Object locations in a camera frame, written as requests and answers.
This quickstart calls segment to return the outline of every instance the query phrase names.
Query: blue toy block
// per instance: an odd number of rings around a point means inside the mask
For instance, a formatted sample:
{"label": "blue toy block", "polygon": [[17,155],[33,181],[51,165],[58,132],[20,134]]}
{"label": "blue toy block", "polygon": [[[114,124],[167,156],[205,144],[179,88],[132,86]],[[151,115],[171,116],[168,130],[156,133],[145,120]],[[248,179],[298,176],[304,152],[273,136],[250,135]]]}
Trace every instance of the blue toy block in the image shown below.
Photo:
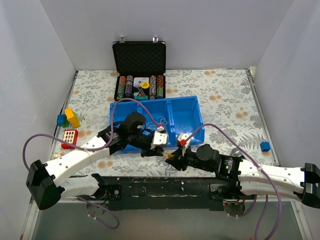
{"label": "blue toy block", "polygon": [[65,114],[59,114],[56,119],[56,124],[62,127],[67,120],[67,116]]}
{"label": "blue toy block", "polygon": [[260,148],[262,152],[268,152],[271,149],[268,141],[263,141],[262,143],[260,143]]}

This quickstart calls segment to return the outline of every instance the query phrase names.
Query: red toy block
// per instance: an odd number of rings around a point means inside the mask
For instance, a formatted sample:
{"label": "red toy block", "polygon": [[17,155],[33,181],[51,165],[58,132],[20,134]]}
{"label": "red toy block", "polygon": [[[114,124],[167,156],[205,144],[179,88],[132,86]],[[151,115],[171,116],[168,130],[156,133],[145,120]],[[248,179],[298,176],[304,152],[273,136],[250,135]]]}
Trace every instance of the red toy block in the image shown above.
{"label": "red toy block", "polygon": [[[63,141],[69,143],[69,144],[73,144],[76,145],[77,144],[77,139],[78,139],[78,130],[76,129],[68,129],[68,130],[64,130],[64,134],[63,134]],[[65,143],[61,143],[61,147],[63,149],[74,149],[74,147],[69,146]]]}

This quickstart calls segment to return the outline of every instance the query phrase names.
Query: blue plastic bin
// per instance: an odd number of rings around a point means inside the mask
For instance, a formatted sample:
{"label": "blue plastic bin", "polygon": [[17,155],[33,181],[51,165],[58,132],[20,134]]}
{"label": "blue plastic bin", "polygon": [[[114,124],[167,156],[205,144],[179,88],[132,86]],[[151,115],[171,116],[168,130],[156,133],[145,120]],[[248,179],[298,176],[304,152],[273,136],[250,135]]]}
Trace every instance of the blue plastic bin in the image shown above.
{"label": "blue plastic bin", "polygon": [[[176,138],[179,133],[191,134],[203,124],[199,108],[198,98],[196,96],[185,96],[155,100],[140,101],[151,113],[157,123],[162,124],[168,133],[168,147],[176,147]],[[111,113],[115,103],[110,104],[110,123]],[[145,116],[146,128],[156,130],[157,127],[151,121],[146,111],[137,103],[128,101],[120,102],[116,106],[113,122],[124,121],[127,115],[138,112]],[[205,129],[200,129],[191,140],[191,145],[203,144],[205,140]],[[128,145],[123,152],[139,152],[133,146]]]}

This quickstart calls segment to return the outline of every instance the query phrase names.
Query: table surface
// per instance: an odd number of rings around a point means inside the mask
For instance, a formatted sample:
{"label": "table surface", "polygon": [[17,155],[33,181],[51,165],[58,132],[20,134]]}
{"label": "table surface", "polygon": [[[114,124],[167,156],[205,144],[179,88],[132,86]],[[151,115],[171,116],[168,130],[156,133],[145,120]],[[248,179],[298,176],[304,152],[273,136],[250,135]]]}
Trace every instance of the table surface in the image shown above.
{"label": "table surface", "polygon": [[[273,154],[261,152],[265,141],[263,121],[245,69],[167,70],[166,97],[197,96],[203,123],[222,128],[257,162],[272,165]],[[81,126],[77,145],[81,146],[109,125],[110,103],[114,102],[115,70],[81,70],[78,72],[67,107],[77,113]],[[62,139],[64,128],[57,136]],[[215,128],[205,128],[205,144],[230,154],[234,146]],[[77,175],[99,173],[102,176],[131,177],[212,177],[214,173],[188,167],[177,171],[165,163],[174,148],[165,149],[163,157],[142,158],[139,153],[115,153],[80,170]],[[57,142],[54,154],[65,155]]]}

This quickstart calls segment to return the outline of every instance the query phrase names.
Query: black foam lining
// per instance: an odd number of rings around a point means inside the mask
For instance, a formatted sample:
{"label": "black foam lining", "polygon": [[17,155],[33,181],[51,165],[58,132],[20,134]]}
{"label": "black foam lining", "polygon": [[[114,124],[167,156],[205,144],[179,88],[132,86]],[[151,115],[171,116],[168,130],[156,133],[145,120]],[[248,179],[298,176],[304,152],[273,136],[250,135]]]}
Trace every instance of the black foam lining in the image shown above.
{"label": "black foam lining", "polygon": [[114,42],[112,45],[118,73],[164,73],[166,71],[166,43],[151,41]]}

